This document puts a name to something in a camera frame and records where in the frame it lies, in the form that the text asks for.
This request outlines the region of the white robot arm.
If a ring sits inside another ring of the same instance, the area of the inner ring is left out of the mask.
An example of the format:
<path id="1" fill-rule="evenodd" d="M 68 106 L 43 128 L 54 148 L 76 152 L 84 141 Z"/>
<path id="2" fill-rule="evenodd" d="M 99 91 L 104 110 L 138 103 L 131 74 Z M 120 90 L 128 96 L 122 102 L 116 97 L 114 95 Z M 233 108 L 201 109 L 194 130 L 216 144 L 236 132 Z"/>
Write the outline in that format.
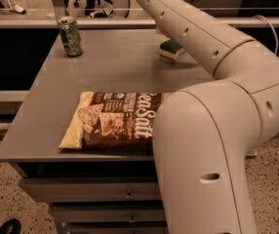
<path id="1" fill-rule="evenodd" d="M 158 109 L 153 155 L 170 234 L 258 234 L 245 158 L 279 133 L 279 58 L 182 0 L 137 0 L 212 81 Z"/>

